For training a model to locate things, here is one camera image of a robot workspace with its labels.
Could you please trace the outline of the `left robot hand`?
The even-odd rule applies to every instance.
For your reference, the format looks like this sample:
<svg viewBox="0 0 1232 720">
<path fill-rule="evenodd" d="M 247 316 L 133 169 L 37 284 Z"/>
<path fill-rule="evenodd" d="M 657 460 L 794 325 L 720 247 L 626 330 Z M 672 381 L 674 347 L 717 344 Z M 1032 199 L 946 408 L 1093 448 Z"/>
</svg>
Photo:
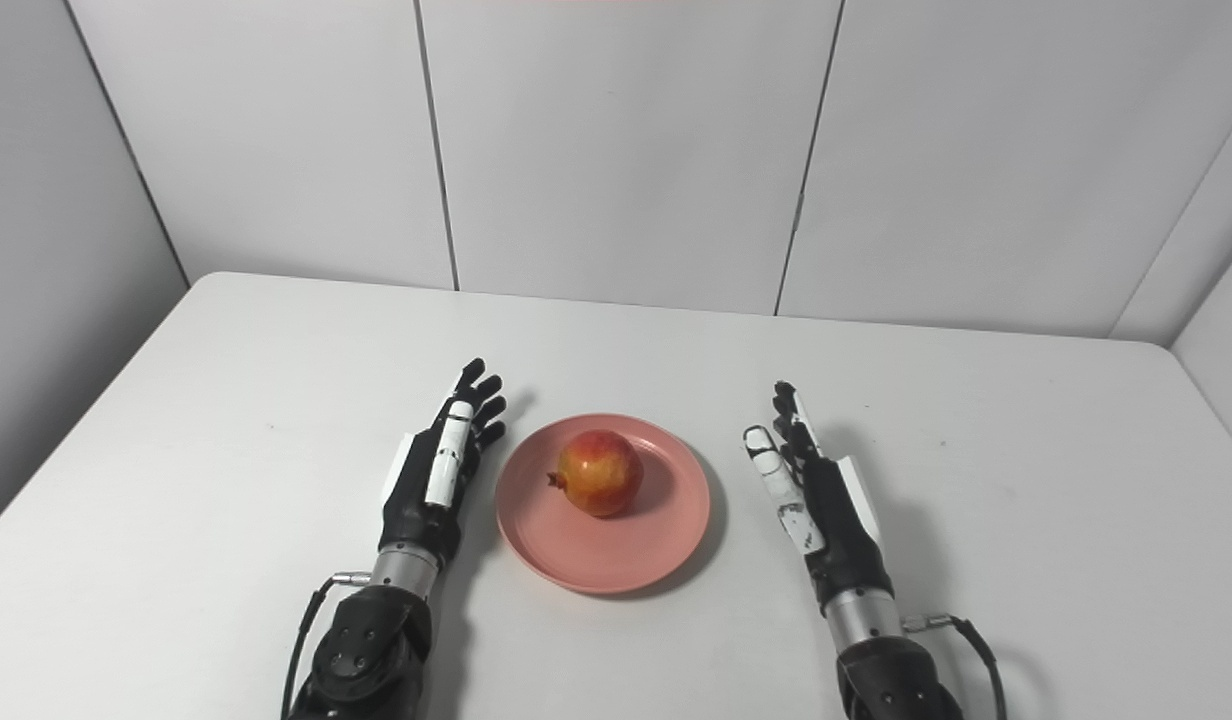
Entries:
<svg viewBox="0 0 1232 720">
<path fill-rule="evenodd" d="M 407 436 L 391 465 L 393 485 L 382 509 L 378 550 L 420 550 L 446 568 L 462 539 L 464 494 L 482 457 L 505 436 L 503 378 L 474 358 L 428 428 Z"/>
</svg>

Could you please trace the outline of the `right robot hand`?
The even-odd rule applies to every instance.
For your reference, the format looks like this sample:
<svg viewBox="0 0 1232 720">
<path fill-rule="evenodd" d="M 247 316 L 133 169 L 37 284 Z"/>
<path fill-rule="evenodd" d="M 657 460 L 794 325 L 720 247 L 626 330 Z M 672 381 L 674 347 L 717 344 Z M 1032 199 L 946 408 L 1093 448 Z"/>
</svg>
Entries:
<svg viewBox="0 0 1232 720">
<path fill-rule="evenodd" d="M 803 558 L 818 609 L 844 593 L 894 595 L 857 466 L 825 455 L 793 383 L 772 383 L 772 411 L 770 427 L 749 427 L 740 441 Z"/>
</svg>

